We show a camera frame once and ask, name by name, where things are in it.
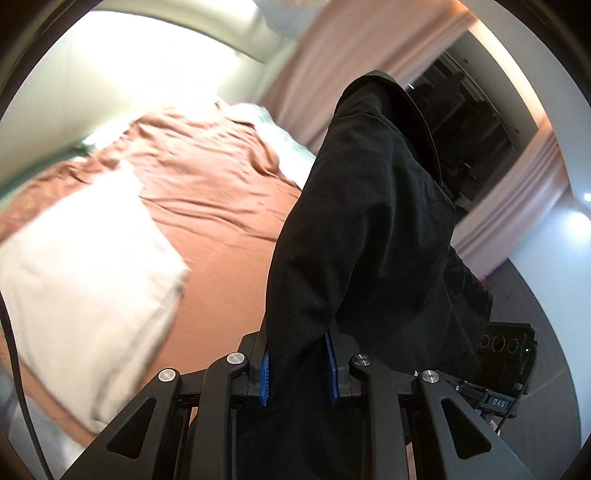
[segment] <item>metal screw cap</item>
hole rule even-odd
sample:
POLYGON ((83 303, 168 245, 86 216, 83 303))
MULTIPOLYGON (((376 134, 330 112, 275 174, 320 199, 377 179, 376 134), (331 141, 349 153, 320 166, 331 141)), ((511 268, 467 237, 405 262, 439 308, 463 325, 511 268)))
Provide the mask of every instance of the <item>metal screw cap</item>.
POLYGON ((439 374, 435 370, 425 370, 421 374, 421 378, 428 383, 439 382, 439 374))
POLYGON ((177 373, 172 368, 165 368, 158 374, 158 380, 161 382, 170 382, 176 376, 177 373))
POLYGON ((358 353, 353 357, 353 362, 360 367, 367 367, 371 364, 371 357, 365 353, 358 353))
POLYGON ((228 363, 232 365, 240 365, 244 361, 244 359, 244 355, 240 352, 230 353, 230 355, 226 357, 228 363))

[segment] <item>gray floor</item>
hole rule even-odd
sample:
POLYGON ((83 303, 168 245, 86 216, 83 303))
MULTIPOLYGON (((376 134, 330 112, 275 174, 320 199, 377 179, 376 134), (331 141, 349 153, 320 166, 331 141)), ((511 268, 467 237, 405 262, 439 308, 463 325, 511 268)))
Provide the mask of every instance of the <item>gray floor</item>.
POLYGON ((566 358, 556 334, 527 283, 510 261, 489 278, 491 320, 530 323, 539 343, 530 394, 501 438, 537 480, 558 480, 581 448, 579 408, 566 358))
MULTIPOLYGON (((60 478, 68 467, 84 450, 80 445, 65 435, 59 427, 45 415, 37 404, 27 398, 27 405, 35 430, 47 462, 56 479, 60 478)), ((31 473, 39 480, 47 477, 33 448, 27 427, 22 418, 14 390, 12 377, 0 366, 0 428, 4 431, 14 449, 28 466, 31 473)))

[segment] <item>white pillow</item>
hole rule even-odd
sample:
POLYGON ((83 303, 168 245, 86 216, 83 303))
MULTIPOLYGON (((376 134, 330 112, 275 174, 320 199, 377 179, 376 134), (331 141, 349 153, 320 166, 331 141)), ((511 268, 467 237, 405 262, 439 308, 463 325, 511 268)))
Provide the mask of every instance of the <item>white pillow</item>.
POLYGON ((91 432, 134 394, 188 272, 130 167, 97 177, 0 246, 20 356, 91 432))

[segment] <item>curtain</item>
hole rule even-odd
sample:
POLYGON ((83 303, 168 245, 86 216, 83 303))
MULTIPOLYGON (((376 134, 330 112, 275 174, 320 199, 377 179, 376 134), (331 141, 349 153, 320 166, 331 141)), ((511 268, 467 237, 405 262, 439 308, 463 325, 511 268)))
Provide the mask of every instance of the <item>curtain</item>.
POLYGON ((330 0, 282 0, 285 4, 295 5, 296 7, 321 7, 330 0))
POLYGON ((548 119, 495 188, 456 226, 452 245, 478 278, 501 265, 569 185, 548 119))
POLYGON ((262 104, 317 153, 345 87, 382 70, 412 83, 476 21, 457 0, 332 0, 262 104))

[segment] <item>black jacket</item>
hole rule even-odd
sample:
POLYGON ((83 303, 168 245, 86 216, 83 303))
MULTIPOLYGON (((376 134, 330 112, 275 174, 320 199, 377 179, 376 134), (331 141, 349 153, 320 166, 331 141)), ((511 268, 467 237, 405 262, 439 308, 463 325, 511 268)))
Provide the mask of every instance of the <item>black jacket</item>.
POLYGON ((240 479, 359 478, 359 414, 330 406, 332 319, 363 353, 465 379, 492 299, 450 247, 454 207, 423 117, 381 72, 343 93, 267 282, 268 407, 239 418, 240 479))

